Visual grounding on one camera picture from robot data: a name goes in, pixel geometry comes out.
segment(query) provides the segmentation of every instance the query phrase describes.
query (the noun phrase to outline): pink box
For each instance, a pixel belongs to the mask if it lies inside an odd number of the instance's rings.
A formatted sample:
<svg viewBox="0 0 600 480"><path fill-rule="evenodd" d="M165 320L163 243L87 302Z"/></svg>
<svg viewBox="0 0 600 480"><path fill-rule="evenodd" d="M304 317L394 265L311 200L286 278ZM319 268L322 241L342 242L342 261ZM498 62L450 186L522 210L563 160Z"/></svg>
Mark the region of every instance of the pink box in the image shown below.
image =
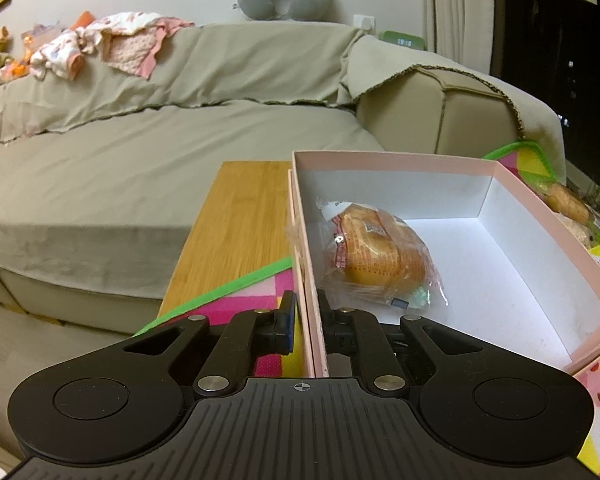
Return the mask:
<svg viewBox="0 0 600 480"><path fill-rule="evenodd" d="M600 355L600 268L499 162L294 152L289 191L309 375L345 374L347 366L327 358L322 338L316 286L324 265L317 229L324 220L318 200L386 209L420 235L449 303L432 305L427 317L571 374ZM368 309L355 301L348 306ZM381 322L395 324L404 312L371 310Z"/></svg>

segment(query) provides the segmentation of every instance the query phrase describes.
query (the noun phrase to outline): sofa backrest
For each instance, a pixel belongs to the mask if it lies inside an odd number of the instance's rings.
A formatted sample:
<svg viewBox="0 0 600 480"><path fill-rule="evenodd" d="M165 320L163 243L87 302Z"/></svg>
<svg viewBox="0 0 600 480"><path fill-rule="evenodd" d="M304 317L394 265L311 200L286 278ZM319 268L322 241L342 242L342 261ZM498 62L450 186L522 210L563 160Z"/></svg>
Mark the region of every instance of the sofa backrest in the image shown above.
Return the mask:
<svg viewBox="0 0 600 480"><path fill-rule="evenodd" d="M0 87L0 142L165 105L196 108L238 99L343 104L347 56L361 34L334 23L184 28L165 42L149 80L104 65L99 55L86 56L74 81L47 73L42 81L27 76Z"/></svg>

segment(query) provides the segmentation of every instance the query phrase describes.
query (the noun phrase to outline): ribbed black surface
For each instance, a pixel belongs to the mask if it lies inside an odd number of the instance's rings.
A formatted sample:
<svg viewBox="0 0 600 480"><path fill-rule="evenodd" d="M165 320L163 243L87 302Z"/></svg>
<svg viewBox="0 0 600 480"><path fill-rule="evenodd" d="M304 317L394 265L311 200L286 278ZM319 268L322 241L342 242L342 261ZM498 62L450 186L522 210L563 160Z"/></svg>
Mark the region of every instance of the ribbed black surface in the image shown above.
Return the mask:
<svg viewBox="0 0 600 480"><path fill-rule="evenodd" d="M595 478L575 459L535 468L472 462L437 443L402 400L355 379L250 379L199 402L182 430L148 455L78 468L33 458L14 480L521 480Z"/></svg>

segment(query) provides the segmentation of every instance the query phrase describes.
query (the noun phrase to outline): wall outlet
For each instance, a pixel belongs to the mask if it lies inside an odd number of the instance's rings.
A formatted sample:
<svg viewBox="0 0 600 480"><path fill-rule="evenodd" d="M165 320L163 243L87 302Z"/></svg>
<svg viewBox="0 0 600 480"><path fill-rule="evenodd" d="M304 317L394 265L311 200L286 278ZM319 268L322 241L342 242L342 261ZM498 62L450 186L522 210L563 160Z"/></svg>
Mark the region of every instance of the wall outlet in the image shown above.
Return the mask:
<svg viewBox="0 0 600 480"><path fill-rule="evenodd" d="M353 15L353 26L357 28L361 28L365 32L369 34L376 33L376 17L375 16L365 16L364 14L354 14Z"/></svg>

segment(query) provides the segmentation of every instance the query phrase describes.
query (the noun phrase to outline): green trim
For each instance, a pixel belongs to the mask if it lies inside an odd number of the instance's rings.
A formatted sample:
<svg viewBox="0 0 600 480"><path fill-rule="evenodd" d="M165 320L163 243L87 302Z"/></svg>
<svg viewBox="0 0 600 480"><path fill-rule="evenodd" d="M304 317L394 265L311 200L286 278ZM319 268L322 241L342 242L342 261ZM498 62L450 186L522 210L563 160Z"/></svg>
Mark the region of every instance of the green trim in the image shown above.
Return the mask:
<svg viewBox="0 0 600 480"><path fill-rule="evenodd" d="M549 176L551 176L551 178L554 180L558 180L558 177L555 176L554 170L549 164L549 161L546 160L546 156L542 151L542 148L533 140L519 140L517 142L512 142L511 144L507 144L506 146L498 148L494 152L488 153L483 158L486 160L498 160L503 156L509 155L511 152L515 152L519 148L530 148L534 150L538 155L540 162L542 162L542 165L548 171Z"/></svg>
<svg viewBox="0 0 600 480"><path fill-rule="evenodd" d="M262 267L261 269L254 270L253 272L250 272L249 274L245 274L244 276L241 276L237 280L233 280L232 282L225 283L224 285L221 285L218 288L215 288L214 290L210 290L209 292L206 292L202 296L198 296L197 298L194 298L193 300L187 301L187 303L183 303L180 306L177 306L176 308L174 308L173 310L164 314L163 316L160 316L157 319L154 319L147 326L141 328L137 333L134 334L134 336L141 335L141 334L145 333L147 330L151 330L152 328L155 328L158 325L161 325L162 323L164 323L170 319L173 319L174 317L181 316L182 314L188 312L189 310L193 310L193 309L203 306L207 303L211 303L212 301L218 300L219 298L224 298L225 296L227 296L229 294L233 294L234 292L237 292L238 290L243 290L244 288L247 288L248 286L253 285L254 283L258 283L258 282L261 282L262 280L266 280L267 278L270 278L271 276L275 276L277 273L282 272L283 270L290 269L290 268L291 268L291 258L287 257L287 258L282 258L281 260L274 262L272 264L269 264L268 266Z"/></svg>

